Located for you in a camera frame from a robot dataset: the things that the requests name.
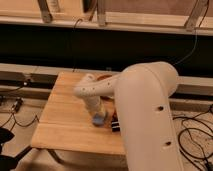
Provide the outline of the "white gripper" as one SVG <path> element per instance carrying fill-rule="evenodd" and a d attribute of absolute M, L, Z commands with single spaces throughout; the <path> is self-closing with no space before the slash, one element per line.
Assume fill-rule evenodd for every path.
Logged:
<path fill-rule="evenodd" d="M 106 115 L 105 107 L 99 96 L 89 98 L 87 109 L 91 116 L 99 115 L 101 117 L 104 117 Z"/>

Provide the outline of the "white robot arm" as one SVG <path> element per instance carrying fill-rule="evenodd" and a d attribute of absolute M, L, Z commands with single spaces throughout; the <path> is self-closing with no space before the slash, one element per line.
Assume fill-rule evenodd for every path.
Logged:
<path fill-rule="evenodd" d="M 171 64 L 140 63 L 101 81 L 84 76 L 74 94 L 114 98 L 129 171 L 184 171 L 169 105 L 178 84 Z"/>

